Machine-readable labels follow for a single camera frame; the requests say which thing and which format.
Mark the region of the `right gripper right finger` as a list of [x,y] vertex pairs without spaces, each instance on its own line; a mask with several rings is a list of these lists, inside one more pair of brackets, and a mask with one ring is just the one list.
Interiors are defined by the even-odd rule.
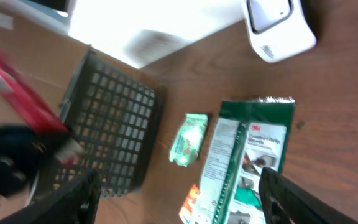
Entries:
[[262,169],[259,193],[267,224],[358,224],[268,167]]

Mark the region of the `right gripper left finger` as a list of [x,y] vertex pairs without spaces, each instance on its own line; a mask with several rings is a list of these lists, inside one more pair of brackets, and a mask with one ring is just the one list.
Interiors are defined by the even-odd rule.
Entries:
[[0,220],[0,224],[93,224],[101,197],[95,170],[81,174],[50,195]]

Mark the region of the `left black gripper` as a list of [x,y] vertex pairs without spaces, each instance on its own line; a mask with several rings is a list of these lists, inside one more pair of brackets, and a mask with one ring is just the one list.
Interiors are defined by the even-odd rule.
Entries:
[[7,198],[21,191],[69,139],[65,131],[38,133],[28,126],[0,126],[0,195]]

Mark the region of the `green 3M pouch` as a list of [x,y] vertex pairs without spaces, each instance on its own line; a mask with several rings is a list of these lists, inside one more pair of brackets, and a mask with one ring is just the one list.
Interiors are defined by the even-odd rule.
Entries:
[[294,110],[291,97],[221,103],[190,223],[265,223],[260,176],[282,170]]

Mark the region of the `red snack packet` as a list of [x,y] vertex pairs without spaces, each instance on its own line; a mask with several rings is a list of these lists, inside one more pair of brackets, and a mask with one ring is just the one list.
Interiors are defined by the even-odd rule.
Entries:
[[2,54],[0,54],[0,94],[35,132],[68,135],[68,139],[64,140],[55,153],[55,158],[62,164],[72,165],[84,152],[67,126],[25,82],[21,74],[11,67]]

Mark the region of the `small orange box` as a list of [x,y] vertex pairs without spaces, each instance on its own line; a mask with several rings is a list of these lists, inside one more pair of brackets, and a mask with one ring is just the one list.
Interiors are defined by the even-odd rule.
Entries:
[[178,213],[180,220],[183,224],[191,223],[191,217],[193,212],[196,210],[196,202],[199,195],[199,188],[197,187],[197,185],[193,184]]

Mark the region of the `teal white wipes packet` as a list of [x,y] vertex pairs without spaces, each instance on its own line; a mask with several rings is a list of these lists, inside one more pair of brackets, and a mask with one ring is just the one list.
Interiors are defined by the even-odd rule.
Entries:
[[169,153],[169,161],[187,167],[198,158],[208,127],[207,114],[186,114]]

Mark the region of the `white barcode scanner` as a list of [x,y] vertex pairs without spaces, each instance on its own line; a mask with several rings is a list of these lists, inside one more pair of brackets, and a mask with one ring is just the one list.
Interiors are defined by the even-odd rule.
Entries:
[[317,43],[301,0],[244,0],[242,10],[250,46],[268,63],[303,53]]

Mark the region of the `grey plastic mesh basket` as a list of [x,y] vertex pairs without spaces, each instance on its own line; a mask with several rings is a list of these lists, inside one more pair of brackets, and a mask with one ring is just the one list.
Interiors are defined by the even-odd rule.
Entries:
[[60,104],[60,120],[85,150],[70,167],[52,162],[31,186],[32,203],[87,170],[101,179],[101,196],[120,197],[142,185],[163,109],[160,95],[89,49]]

